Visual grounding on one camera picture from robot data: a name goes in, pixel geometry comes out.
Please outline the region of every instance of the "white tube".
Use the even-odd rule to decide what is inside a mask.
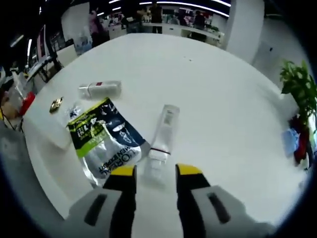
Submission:
[[[149,152],[149,158],[166,162],[172,152],[179,108],[164,105]]]
[[[164,106],[145,165],[145,176],[159,183],[164,183],[164,167],[172,152],[178,115],[178,107]]]

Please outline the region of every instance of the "green leaves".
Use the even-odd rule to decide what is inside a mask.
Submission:
[[[283,60],[280,80],[283,82],[282,93],[292,94],[299,106],[300,118],[306,124],[308,117],[317,110],[317,87],[305,61],[297,66],[291,61]]]
[[[211,26],[210,29],[211,29],[211,30],[215,30],[215,31],[219,31],[219,28],[216,27],[216,26]]]

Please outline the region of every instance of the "blue object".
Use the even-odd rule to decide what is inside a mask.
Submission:
[[[284,151],[287,157],[291,156],[299,147],[299,134],[294,129],[288,129],[282,134]]]
[[[86,45],[83,45],[82,52],[85,53],[91,49],[92,49],[92,44],[86,44]]]
[[[134,22],[127,25],[127,34],[130,33],[141,33],[142,25],[140,22]]]

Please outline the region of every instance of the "white pillar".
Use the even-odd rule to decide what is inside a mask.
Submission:
[[[225,33],[227,27],[227,19],[220,15],[213,14],[211,25],[218,27],[220,32]]]
[[[232,0],[223,48],[251,63],[259,46],[263,20],[263,0]]]
[[[61,17],[65,41],[79,38],[83,33],[89,37],[89,2],[70,7]]]

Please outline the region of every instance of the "white bottle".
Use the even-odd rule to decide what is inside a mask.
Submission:
[[[165,167],[172,152],[179,111],[176,106],[164,105],[146,160],[144,174],[149,180],[165,183]]]
[[[105,81],[91,84],[82,84],[78,88],[81,98],[104,99],[106,97],[117,98],[121,94],[120,81]]]

